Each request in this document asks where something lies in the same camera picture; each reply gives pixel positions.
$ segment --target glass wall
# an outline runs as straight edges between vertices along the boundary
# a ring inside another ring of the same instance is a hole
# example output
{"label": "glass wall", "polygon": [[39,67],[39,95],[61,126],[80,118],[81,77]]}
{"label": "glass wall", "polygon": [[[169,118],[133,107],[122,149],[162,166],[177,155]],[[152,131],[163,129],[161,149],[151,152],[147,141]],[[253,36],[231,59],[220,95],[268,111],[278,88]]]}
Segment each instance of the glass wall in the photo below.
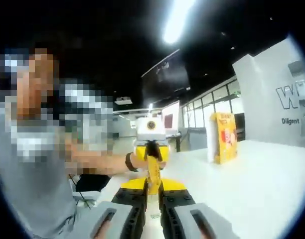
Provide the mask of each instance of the glass wall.
{"label": "glass wall", "polygon": [[214,112],[244,113],[237,80],[184,106],[182,108],[184,127],[205,127]]}

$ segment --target hand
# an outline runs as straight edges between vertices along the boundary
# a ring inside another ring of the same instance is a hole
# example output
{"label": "hand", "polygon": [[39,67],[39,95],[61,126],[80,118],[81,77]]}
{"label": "hand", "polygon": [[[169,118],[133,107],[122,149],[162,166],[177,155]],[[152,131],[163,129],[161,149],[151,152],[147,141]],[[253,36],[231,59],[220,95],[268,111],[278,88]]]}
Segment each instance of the hand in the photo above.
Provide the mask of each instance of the hand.
{"label": "hand", "polygon": [[[134,168],[148,169],[148,162],[138,160],[134,153],[131,153],[131,163]],[[165,168],[166,162],[159,162],[159,167],[161,169]]]}

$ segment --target gray gripper finger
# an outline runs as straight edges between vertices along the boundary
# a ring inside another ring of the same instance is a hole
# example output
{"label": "gray gripper finger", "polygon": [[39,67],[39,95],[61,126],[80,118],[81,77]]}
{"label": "gray gripper finger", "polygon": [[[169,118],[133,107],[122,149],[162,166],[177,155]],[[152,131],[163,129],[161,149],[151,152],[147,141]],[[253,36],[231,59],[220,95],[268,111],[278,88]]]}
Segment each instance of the gray gripper finger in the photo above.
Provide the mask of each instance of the gray gripper finger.
{"label": "gray gripper finger", "polygon": [[78,220],[73,231],[67,236],[68,239],[93,239],[109,213],[113,213],[109,228],[105,234],[106,239],[120,239],[124,224],[133,207],[130,205],[112,202],[101,202],[84,214]]}
{"label": "gray gripper finger", "polygon": [[187,239],[204,238],[200,232],[199,226],[195,220],[202,221],[210,234],[210,238],[216,239],[238,239],[232,231],[229,221],[221,217],[204,203],[192,204],[187,206],[178,206],[174,208],[181,222],[185,237]]}

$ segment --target gray t-shirt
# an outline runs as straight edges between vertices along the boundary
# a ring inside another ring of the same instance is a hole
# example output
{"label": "gray t-shirt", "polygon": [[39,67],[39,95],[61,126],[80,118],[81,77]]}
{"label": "gray t-shirt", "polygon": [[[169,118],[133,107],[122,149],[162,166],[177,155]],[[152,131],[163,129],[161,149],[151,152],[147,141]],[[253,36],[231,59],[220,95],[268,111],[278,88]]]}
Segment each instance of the gray t-shirt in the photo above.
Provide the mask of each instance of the gray t-shirt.
{"label": "gray t-shirt", "polygon": [[0,181],[10,208],[38,237],[71,230],[76,205],[56,147],[59,127],[50,119],[6,119],[0,103]]}

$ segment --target white tabletop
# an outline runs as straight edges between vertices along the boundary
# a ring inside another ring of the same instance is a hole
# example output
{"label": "white tabletop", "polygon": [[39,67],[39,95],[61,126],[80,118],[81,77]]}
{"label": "white tabletop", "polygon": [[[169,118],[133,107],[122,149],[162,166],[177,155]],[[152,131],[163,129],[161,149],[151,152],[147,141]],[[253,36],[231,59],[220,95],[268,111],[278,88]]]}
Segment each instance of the white tabletop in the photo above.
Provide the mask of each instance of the white tabletop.
{"label": "white tabletop", "polygon": [[[243,141],[226,164],[206,162],[207,150],[173,153],[162,178],[182,182],[196,203],[205,203],[232,223],[242,239],[275,239],[305,199],[305,148]],[[111,201],[120,184],[145,173],[114,176],[100,201]],[[143,239],[164,238],[157,199],[148,205]]]}

